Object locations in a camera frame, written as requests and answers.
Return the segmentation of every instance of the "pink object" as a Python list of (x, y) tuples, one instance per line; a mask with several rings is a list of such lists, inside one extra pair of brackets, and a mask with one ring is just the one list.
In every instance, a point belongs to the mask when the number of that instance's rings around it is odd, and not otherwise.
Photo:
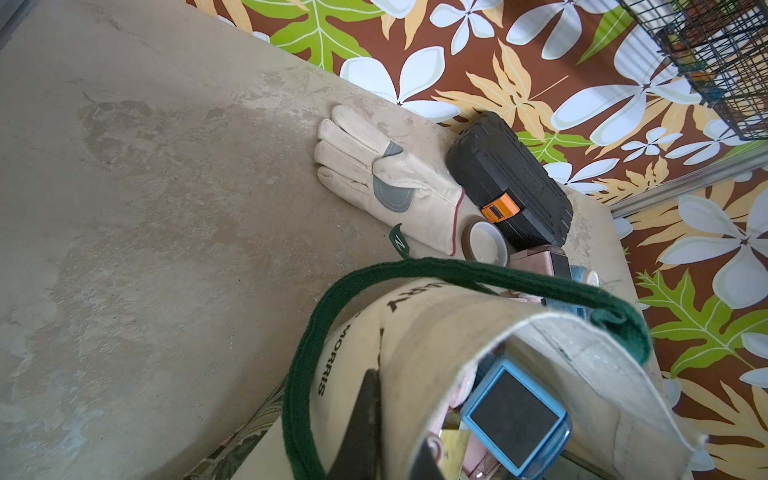
[(475, 365), (470, 366), (466, 373), (458, 380), (456, 387), (453, 389), (453, 392), (451, 392), (448, 399), (440, 405), (439, 409), (437, 409), (435, 418), (432, 420), (432, 423), (429, 424), (430, 432), (439, 436), (440, 430), (442, 430), (442, 424), (445, 422), (445, 415), (448, 413), (448, 408), (450, 407), (454, 409), (466, 402), (467, 398), (469, 398), (469, 394), (472, 393), (472, 386), (475, 384), (475, 376), (477, 375), (477, 372), (478, 365), (476, 363)]
[(560, 247), (541, 245), (513, 253), (509, 256), (507, 266), (516, 270), (555, 276), (552, 254), (564, 256), (565, 252)]
[(462, 470), (469, 478), (488, 478), (496, 472), (501, 465), (499, 461), (491, 455), (485, 445), (480, 442), (475, 434), (469, 434), (469, 443), (467, 452), (464, 455), (464, 465)]
[(464, 465), (462, 470), (467, 475), (470, 475), (480, 465), (485, 456), (488, 455), (488, 449), (482, 444), (479, 438), (474, 433), (469, 434), (469, 443), (467, 444), (467, 452), (464, 455)]

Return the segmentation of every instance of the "work glove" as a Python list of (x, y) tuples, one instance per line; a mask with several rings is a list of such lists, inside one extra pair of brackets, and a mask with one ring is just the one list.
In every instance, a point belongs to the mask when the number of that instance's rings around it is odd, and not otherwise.
[(464, 190), (371, 125), (337, 105), (318, 128), (317, 177), (328, 190), (425, 245), (456, 253)]

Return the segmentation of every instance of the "orange latch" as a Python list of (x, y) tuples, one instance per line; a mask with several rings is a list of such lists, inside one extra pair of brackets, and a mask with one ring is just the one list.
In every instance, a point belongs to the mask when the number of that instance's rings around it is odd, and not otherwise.
[(518, 214), (520, 207), (509, 197), (503, 194), (482, 209), (483, 216), (489, 222), (499, 223)]

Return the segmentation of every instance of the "tape roll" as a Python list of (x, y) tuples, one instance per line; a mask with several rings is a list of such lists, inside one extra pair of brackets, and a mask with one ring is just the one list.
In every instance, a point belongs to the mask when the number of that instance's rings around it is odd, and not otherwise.
[(429, 452), (435, 459), (435, 463), (440, 463), (445, 457), (445, 445), (442, 444), (440, 437), (432, 432), (428, 432), (425, 441), (427, 442), (427, 447), (429, 447)]
[(502, 232), (483, 217), (473, 217), (462, 232), (464, 258), (472, 262), (507, 266), (509, 256)]

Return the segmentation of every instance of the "green leaf print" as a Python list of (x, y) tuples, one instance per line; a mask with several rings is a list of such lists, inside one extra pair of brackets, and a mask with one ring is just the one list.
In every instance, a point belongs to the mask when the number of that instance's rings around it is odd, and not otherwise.
[(243, 0), (245, 6), (270, 18), (302, 21), (288, 24), (272, 35), (270, 43), (289, 53), (310, 49), (310, 63), (333, 71), (333, 54), (341, 58), (370, 57), (371, 55), (351, 35), (328, 22), (328, 17), (342, 22), (361, 22), (384, 14), (375, 5), (362, 0), (306, 0), (302, 3), (308, 12), (284, 0)]
[(654, 276), (639, 273), (637, 278), (640, 280), (637, 285), (652, 293), (651, 296), (641, 298), (642, 303), (667, 308), (679, 319), (654, 327), (650, 330), (652, 337), (678, 342), (704, 340), (703, 345), (692, 346), (680, 355), (670, 369), (673, 377), (685, 369), (707, 368), (729, 355), (754, 368), (739, 355), (737, 349), (744, 347), (742, 333), (768, 333), (768, 310), (749, 312), (731, 322), (723, 331), (733, 310), (716, 295), (704, 303), (701, 311), (696, 310), (696, 289), (687, 270), (674, 289), (667, 286), (661, 272)]
[(231, 480), (237, 470), (243, 466), (248, 455), (264, 438), (266, 432), (267, 430), (263, 430), (258, 435), (248, 437), (243, 443), (232, 448), (227, 456), (222, 458), (221, 462), (216, 465), (213, 473), (214, 480)]
[(744, 145), (737, 145), (736, 147), (731, 148), (730, 152), (728, 152), (727, 154), (723, 155), (723, 157), (721, 159), (719, 159), (718, 161), (720, 162), (720, 161), (723, 161), (723, 160), (727, 160), (728, 158), (735, 157), (738, 154), (743, 154), (743, 153), (748, 152), (750, 150), (754, 150), (755, 148), (758, 148), (761, 145), (764, 145), (765, 143), (766, 143), (765, 140), (758, 140), (758, 141), (751, 141), (750, 143), (744, 144)]
[(544, 141), (535, 138), (527, 131), (520, 132), (518, 138), (528, 147), (536, 160), (544, 161), (548, 164), (555, 162), (565, 162), (565, 154), (555, 147), (575, 148), (589, 147), (592, 142), (581, 135), (566, 135), (561, 133), (545, 134)]
[(603, 15), (603, 19), (600, 20), (598, 30), (594, 33), (594, 40), (592, 45), (587, 48), (587, 51), (581, 56), (576, 65), (579, 65), (584, 60), (597, 54), (600, 50), (605, 48), (609, 43), (616, 39), (621, 32), (627, 29), (632, 23), (632, 15), (624, 10), (621, 6), (614, 8), (610, 12)]

